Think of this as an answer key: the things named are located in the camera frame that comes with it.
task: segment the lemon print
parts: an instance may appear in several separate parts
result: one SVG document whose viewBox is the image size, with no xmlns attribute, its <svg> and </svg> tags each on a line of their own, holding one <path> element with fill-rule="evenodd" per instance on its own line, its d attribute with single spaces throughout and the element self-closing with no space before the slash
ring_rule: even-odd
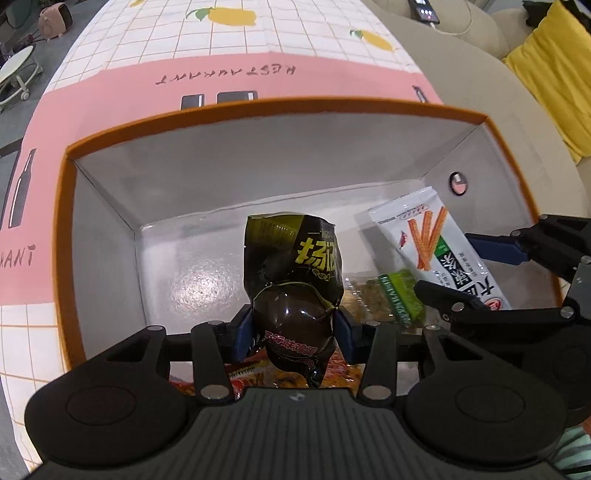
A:
<svg viewBox="0 0 591 480">
<path fill-rule="evenodd" d="M 252 10 L 243 10 L 242 8 L 200 8 L 198 10 L 191 10 L 187 14 L 187 18 L 191 14 L 195 14 L 195 17 L 199 20 L 203 20 L 205 17 L 208 17 L 213 23 L 232 25 L 234 27 L 252 27 L 256 20 L 256 13 L 254 13 Z"/>
<path fill-rule="evenodd" d="M 382 50 L 394 51 L 390 42 L 375 33 L 368 32 L 367 30 L 351 30 L 349 35 L 355 35 L 357 38 L 362 38 L 370 45 L 381 48 Z"/>
</svg>

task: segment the metal bolt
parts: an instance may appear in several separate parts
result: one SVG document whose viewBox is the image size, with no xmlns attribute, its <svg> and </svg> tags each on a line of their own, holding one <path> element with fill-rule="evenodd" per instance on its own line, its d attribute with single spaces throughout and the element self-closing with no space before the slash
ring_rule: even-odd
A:
<svg viewBox="0 0 591 480">
<path fill-rule="evenodd" d="M 574 310 L 572 307 L 562 307 L 560 309 L 560 316 L 564 319 L 569 319 L 574 315 Z"/>
<path fill-rule="evenodd" d="M 363 396 L 370 400 L 386 400 L 392 395 L 392 390 L 383 385 L 370 385 L 363 389 Z"/>
<path fill-rule="evenodd" d="M 230 391 L 224 385 L 205 385 L 201 389 L 201 396 L 208 399 L 208 400 L 221 400 L 226 398 Z"/>
</svg>

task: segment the table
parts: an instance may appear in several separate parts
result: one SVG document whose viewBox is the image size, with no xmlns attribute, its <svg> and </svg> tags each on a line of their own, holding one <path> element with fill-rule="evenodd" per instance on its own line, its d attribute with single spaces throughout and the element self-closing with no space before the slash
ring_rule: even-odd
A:
<svg viewBox="0 0 591 480">
<path fill-rule="evenodd" d="M 35 45 L 29 45 L 28 47 L 25 47 L 15 53 L 6 61 L 4 65 L 2 65 L 2 68 L 0 69 L 0 92 L 2 92 L 9 84 L 11 84 L 13 80 L 16 80 L 15 86 L 19 86 L 19 88 L 9 97 L 0 101 L 0 113 L 4 110 L 4 105 L 10 102 L 17 95 L 21 95 L 21 100 L 27 100 L 29 98 L 30 93 L 27 86 L 33 80 L 35 75 L 41 74 L 43 72 L 43 67 L 41 67 L 33 57 L 34 50 Z M 22 76 L 20 75 L 20 71 L 31 65 L 34 65 L 35 69 L 27 80 L 23 80 Z"/>
</svg>

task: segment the beige sofa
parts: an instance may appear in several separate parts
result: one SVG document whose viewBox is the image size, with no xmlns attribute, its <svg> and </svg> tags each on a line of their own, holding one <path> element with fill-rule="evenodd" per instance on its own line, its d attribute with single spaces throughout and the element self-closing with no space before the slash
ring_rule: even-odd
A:
<svg viewBox="0 0 591 480">
<path fill-rule="evenodd" d="M 407 0 L 363 1 L 404 45 L 444 103 L 492 118 L 541 211 L 589 216 L 591 159 L 574 165 L 550 117 L 500 61 L 530 34 L 525 11 L 489 15 L 464 0 L 430 0 L 441 19 L 435 31 L 410 19 Z"/>
</svg>

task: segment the spicy strip package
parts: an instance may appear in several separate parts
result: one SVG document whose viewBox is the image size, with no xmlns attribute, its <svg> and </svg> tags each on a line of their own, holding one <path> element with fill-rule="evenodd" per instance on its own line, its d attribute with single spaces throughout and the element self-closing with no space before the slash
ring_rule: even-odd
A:
<svg viewBox="0 0 591 480">
<path fill-rule="evenodd" d="M 418 280 L 476 295 L 492 310 L 511 308 L 433 188 L 372 208 L 369 216 Z"/>
</svg>

